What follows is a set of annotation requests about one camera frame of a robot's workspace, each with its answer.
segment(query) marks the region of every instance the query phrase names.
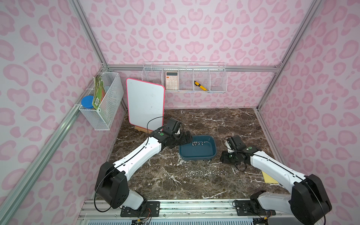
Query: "white robotic arm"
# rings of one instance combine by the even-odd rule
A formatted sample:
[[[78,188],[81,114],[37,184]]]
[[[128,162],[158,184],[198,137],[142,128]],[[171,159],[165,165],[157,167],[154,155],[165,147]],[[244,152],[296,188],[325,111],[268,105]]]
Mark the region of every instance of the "white robotic arm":
[[[256,146],[247,147],[239,136],[227,139],[221,161],[227,164],[252,165],[282,184],[290,194],[259,191],[251,199],[252,211],[276,210],[294,215],[306,225],[313,225],[331,209],[331,203],[321,180],[306,176],[274,160]]]
[[[130,154],[113,164],[101,165],[95,185],[98,193],[112,208],[119,206],[143,211],[146,200],[137,192],[129,190],[127,181],[148,159],[163,148],[173,148],[192,141],[189,131],[180,132],[181,122],[170,118],[165,126],[154,130],[150,136]]]

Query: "white calculator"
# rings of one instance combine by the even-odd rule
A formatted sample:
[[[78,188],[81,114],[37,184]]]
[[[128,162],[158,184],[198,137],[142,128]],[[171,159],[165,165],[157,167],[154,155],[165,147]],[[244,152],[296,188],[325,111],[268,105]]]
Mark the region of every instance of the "white calculator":
[[[179,90],[179,76],[177,72],[165,72],[165,89],[166,90]]]

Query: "wire basket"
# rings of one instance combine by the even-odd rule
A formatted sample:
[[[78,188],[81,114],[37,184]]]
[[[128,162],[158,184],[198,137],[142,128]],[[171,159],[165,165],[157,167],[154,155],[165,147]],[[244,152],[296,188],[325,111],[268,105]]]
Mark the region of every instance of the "wire basket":
[[[165,63],[169,62],[163,62],[163,64],[161,62],[145,62],[141,74],[142,80],[165,86],[166,72],[170,71],[178,72],[179,90],[166,91],[224,93],[227,90],[228,76],[225,63],[217,63],[216,65],[198,65],[198,63],[191,65],[168,65]],[[196,86],[194,84],[195,81],[205,87],[207,91]]]
[[[110,86],[110,88],[101,101],[99,108],[95,110],[80,106],[80,111],[95,130],[110,130],[124,95],[124,90],[118,73],[103,72],[101,78],[104,81],[104,86]],[[94,95],[94,87],[89,95]]]

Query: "yellow paper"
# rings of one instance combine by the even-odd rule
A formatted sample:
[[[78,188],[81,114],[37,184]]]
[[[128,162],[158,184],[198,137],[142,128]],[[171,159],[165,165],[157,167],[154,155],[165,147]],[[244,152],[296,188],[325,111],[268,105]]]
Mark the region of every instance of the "yellow paper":
[[[262,171],[262,175],[264,176],[265,183],[270,183],[270,184],[278,184],[279,183],[274,178],[270,177],[268,174],[264,173],[263,171]]]

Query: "blue tray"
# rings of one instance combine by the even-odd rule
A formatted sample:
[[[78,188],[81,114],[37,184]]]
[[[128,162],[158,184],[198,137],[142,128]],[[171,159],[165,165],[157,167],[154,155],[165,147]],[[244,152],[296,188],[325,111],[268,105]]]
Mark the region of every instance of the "blue tray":
[[[192,143],[179,146],[179,154],[185,161],[190,160],[210,160],[216,155],[216,144],[214,138],[209,135],[193,136],[193,142],[208,141],[204,145],[195,145]]]

